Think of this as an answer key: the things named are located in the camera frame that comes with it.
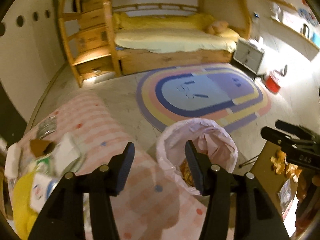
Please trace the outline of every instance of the wooden bunk bed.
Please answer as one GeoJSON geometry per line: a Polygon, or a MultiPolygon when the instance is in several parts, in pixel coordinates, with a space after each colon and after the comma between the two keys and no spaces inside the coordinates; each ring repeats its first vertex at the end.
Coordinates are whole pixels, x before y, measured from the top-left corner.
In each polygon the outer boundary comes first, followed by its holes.
{"type": "MultiPolygon", "coordinates": [[[[170,6],[178,7],[181,11],[191,13],[203,12],[203,0],[198,0],[198,6],[168,3],[131,4],[112,7],[111,0],[75,0],[77,12],[65,13],[65,3],[59,3],[59,26],[68,57],[68,62],[79,87],[83,80],[107,72],[115,72],[116,76],[142,72],[146,70],[183,66],[199,63],[230,62],[232,53],[226,50],[197,50],[193,52],[153,53],[144,49],[116,50],[115,33],[113,28],[113,12],[130,12],[153,9],[170,10],[170,6]],[[65,22],[77,20],[80,30],[67,35],[65,22]],[[70,49],[70,42],[77,44],[78,54],[70,49]]],[[[251,20],[246,0],[238,0],[245,17],[245,28],[230,26],[241,37],[249,38],[251,20]]]]}

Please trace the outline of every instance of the metal screw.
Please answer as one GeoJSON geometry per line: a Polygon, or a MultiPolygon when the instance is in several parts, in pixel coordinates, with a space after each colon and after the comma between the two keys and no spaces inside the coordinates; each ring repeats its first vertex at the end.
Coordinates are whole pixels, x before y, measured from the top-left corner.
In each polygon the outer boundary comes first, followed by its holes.
{"type": "Polygon", "coordinates": [[[211,170],[213,170],[213,171],[220,171],[220,166],[217,165],[217,164],[214,164],[214,165],[211,166],[211,170]]]}
{"type": "Polygon", "coordinates": [[[254,174],[251,173],[251,172],[248,172],[248,173],[246,174],[246,176],[247,176],[248,179],[254,179],[254,174]]]}
{"type": "Polygon", "coordinates": [[[64,175],[64,177],[65,177],[66,179],[71,179],[71,178],[73,178],[73,173],[72,173],[72,172],[68,172],[68,173],[66,173],[66,174],[64,175]]]}
{"type": "Polygon", "coordinates": [[[108,167],[108,165],[104,164],[104,165],[100,166],[99,170],[102,172],[106,172],[109,170],[109,167],[108,167]]]}

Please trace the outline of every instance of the tiled floor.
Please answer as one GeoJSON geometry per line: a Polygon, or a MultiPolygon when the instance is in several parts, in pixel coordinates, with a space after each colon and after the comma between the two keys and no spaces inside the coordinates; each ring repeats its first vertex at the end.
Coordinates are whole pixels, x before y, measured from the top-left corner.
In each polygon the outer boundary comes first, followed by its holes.
{"type": "MultiPolygon", "coordinates": [[[[161,132],[143,117],[135,100],[137,84],[143,75],[145,73],[138,73],[99,83],[86,81],[79,89],[70,68],[66,67],[42,103],[34,125],[79,93],[92,91],[104,100],[112,117],[125,128],[128,134],[155,157],[156,141],[161,132]]],[[[265,140],[260,136],[261,128],[266,125],[274,127],[278,119],[294,124],[304,124],[308,128],[319,130],[319,93],[311,72],[309,75],[305,74],[303,79],[293,83],[292,86],[282,88],[277,95],[267,93],[272,99],[271,110],[254,122],[231,133],[240,152],[238,163],[260,153],[265,144],[265,140]]],[[[250,168],[251,165],[241,170],[236,168],[235,173],[244,174],[250,168]]]]}

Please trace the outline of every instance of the oval rug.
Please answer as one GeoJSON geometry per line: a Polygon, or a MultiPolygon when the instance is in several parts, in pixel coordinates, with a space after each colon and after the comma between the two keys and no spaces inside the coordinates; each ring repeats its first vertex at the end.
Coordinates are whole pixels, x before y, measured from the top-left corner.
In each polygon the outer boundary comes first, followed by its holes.
{"type": "Polygon", "coordinates": [[[215,120],[228,133],[266,114],[266,92],[230,64],[172,67],[148,72],[136,99],[158,130],[192,117],[215,120]]]}

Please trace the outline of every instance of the stuffed animal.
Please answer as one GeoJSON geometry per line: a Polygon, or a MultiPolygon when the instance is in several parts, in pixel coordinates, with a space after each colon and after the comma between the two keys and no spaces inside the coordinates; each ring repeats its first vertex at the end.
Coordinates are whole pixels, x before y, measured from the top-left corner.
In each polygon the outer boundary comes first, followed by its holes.
{"type": "Polygon", "coordinates": [[[229,26],[229,24],[226,21],[215,21],[213,24],[211,24],[207,28],[207,33],[212,34],[212,35],[216,35],[216,34],[219,34],[219,33],[226,31],[228,29],[228,26],[229,26]]]}

